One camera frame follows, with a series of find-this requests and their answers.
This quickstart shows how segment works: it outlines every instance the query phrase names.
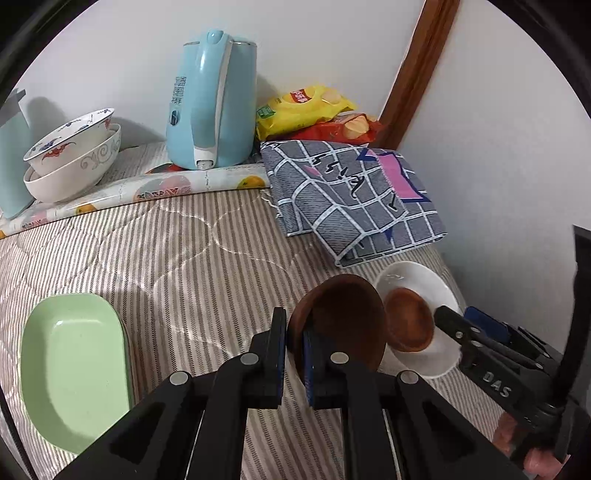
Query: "red chip bag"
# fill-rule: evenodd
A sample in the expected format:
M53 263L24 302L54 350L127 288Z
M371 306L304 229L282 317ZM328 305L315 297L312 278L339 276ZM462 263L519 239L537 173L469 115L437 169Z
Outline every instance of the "red chip bag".
M363 145L375 140L382 124L368 118L365 113L338 115L330 122L322 122L283 135L282 140L322 140L326 142Z

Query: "yellow chip bag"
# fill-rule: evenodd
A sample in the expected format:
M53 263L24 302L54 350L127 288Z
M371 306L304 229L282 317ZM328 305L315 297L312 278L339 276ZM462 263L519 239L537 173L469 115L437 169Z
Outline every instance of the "yellow chip bag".
M285 135L356 108L335 89L313 85L271 99L260 107L256 111L256 135L261 141Z

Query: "white bowl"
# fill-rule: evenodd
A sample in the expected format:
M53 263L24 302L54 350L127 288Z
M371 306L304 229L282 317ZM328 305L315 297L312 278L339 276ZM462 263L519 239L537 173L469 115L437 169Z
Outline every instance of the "white bowl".
M460 313L456 298L439 275L415 262L393 263L380 273L374 287L382 300L395 288L408 288L427 302L431 313L442 305ZM460 359L460 346L435 327L433 340L425 350L399 352L392 349L392 353L409 370L414 370L424 378L437 378L457 365Z
M40 177L31 167L24 182L41 202L54 203L74 198L96 185L115 161L121 145L121 127L111 124L109 138L63 167Z
M39 140L23 160L40 177L57 170L107 139L113 111L103 108L71 120Z

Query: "green label on chip bag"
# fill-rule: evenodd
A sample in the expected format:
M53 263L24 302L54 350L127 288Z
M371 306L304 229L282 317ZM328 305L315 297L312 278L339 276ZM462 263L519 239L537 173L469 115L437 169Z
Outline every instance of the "green label on chip bag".
M269 118L275 115L275 111L270 106L264 105L256 111L256 114L261 118Z

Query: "chip bag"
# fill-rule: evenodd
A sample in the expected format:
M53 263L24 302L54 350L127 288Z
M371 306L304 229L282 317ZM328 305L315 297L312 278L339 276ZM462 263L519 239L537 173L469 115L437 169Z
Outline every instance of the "chip bag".
M261 141L285 135L355 108L353 102L335 89L313 85L271 99L260 107L256 111L256 135Z
M373 142L381 129L382 124L365 113L349 113L280 138L282 140L323 140L349 145L364 145Z

